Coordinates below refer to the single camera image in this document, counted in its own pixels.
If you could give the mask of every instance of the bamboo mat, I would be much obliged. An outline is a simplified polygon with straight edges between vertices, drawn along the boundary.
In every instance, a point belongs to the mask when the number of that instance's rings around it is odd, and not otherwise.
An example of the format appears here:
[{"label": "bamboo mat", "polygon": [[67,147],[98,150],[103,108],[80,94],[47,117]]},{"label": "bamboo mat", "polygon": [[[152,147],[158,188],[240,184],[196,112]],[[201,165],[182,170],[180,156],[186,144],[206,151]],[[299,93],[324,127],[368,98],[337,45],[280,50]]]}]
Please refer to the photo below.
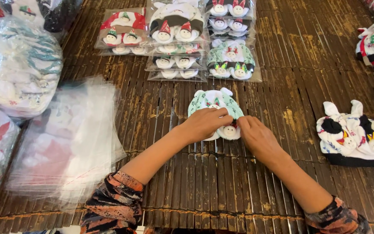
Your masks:
[{"label": "bamboo mat", "polygon": [[[330,166],[319,148],[322,103],[349,112],[350,100],[374,119],[374,69],[355,58],[357,28],[372,15],[360,0],[258,0],[256,49],[262,83],[209,80],[148,82],[146,57],[99,57],[94,50],[105,9],[145,6],[136,0],[85,0],[65,42],[63,81],[103,75],[122,90],[116,119],[129,157],[122,167],[184,122],[197,90],[233,91],[245,114],[272,129],[282,147],[330,193],[370,221],[374,232],[374,168]],[[242,141],[197,142],[164,165],[145,189],[145,226],[306,233],[303,211],[280,180]],[[50,200],[0,193],[0,234],[77,225]]]}]

